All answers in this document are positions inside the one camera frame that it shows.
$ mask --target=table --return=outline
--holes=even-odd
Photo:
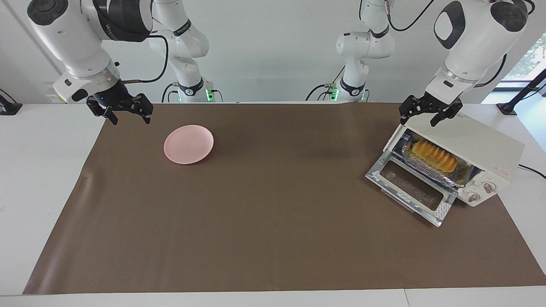
[[[467,104],[463,112],[526,144],[522,164],[544,170],[546,153],[517,117],[494,105]],[[103,120],[85,105],[25,105],[0,117],[0,306],[226,305],[226,306],[542,306],[546,287],[255,293],[154,293],[18,296],[80,174]],[[546,271],[546,183],[519,170],[500,193],[508,212]]]

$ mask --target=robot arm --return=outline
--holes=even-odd
[[[337,40],[337,53],[346,62],[343,77],[337,82],[338,100],[360,101],[370,71],[365,58],[386,58],[393,54],[395,42],[389,32],[385,8],[394,0],[366,0],[361,8],[361,19],[368,32],[348,32]]]
[[[432,126],[452,119],[462,108],[462,95],[519,39],[527,23],[522,0],[466,0],[449,3],[438,16],[434,33],[449,50],[444,65],[422,98],[409,96],[400,107],[401,123],[421,113],[437,113]]]
[[[201,76],[194,58],[209,52],[209,41],[188,18],[181,0],[154,0],[155,19],[168,29],[157,31],[169,42],[169,64],[174,69],[179,85],[179,95],[184,102],[210,101],[212,83]],[[150,47],[165,56],[165,47],[150,41]]]
[[[150,0],[33,0],[27,9],[33,29],[66,67],[54,83],[65,101],[87,99],[95,116],[128,111],[150,123],[153,106],[144,94],[131,96],[101,47],[103,39],[141,42],[151,31]]]

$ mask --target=aluminum foil tray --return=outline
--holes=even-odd
[[[427,142],[437,146],[436,144],[434,144],[434,142],[431,142],[421,135],[416,134],[415,132],[408,129],[406,130],[402,138],[400,138],[397,145],[394,147],[393,152],[399,155],[405,164],[441,185],[457,188],[465,187],[465,185],[470,180],[470,176],[472,174],[472,171],[474,170],[474,166],[467,163],[465,160],[459,158],[458,156],[452,154],[452,156],[457,160],[457,166],[455,167],[455,170],[451,173],[442,172],[441,170],[436,169],[426,162],[422,161],[412,152],[411,149],[413,144],[420,140],[426,140]]]

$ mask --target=toaster oven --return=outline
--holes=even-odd
[[[433,116],[400,125],[366,177],[440,227],[457,198],[477,206],[509,186],[525,145],[462,113]]]

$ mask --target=white wall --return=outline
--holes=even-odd
[[[26,21],[28,0],[2,1],[7,1],[17,16]],[[510,51],[503,76],[546,31],[546,3],[535,2],[537,10],[521,41]],[[398,0],[393,23],[397,27],[408,25],[427,3],[428,0]],[[394,33],[397,48],[391,58],[368,61],[370,101],[401,102],[410,94],[423,93],[447,54],[432,30],[438,12],[447,3],[448,0],[437,0],[413,28]],[[343,66],[335,51],[337,37],[348,31],[367,30],[358,20],[359,0],[185,0],[184,4],[193,23],[210,41],[210,53],[197,60],[201,72],[215,83],[227,101],[305,99],[310,89],[331,82]],[[24,35],[22,30],[13,32]],[[163,59],[147,43],[103,45],[121,63],[124,79],[151,79],[162,69]],[[10,61],[18,63],[23,71],[33,70],[27,61],[17,57],[18,54],[12,55]],[[132,94],[144,92],[150,100],[158,101],[165,85],[172,81],[174,73],[168,70],[155,84],[130,85],[129,89]],[[494,83],[469,93],[464,102],[481,102]]]
[[[0,88],[20,103],[46,103],[44,93],[58,72],[4,0],[0,1],[0,22]]]

